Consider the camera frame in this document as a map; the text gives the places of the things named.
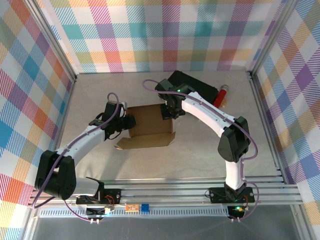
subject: open cardboard box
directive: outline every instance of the open cardboard box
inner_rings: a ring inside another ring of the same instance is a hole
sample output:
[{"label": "open cardboard box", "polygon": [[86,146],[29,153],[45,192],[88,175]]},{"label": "open cardboard box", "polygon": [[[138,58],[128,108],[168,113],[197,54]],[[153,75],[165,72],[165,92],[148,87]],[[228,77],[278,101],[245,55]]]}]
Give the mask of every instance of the open cardboard box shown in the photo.
[{"label": "open cardboard box", "polygon": [[136,125],[129,129],[130,137],[117,142],[117,149],[166,147],[175,139],[173,121],[162,119],[160,104],[128,107],[126,113],[135,117]]}]

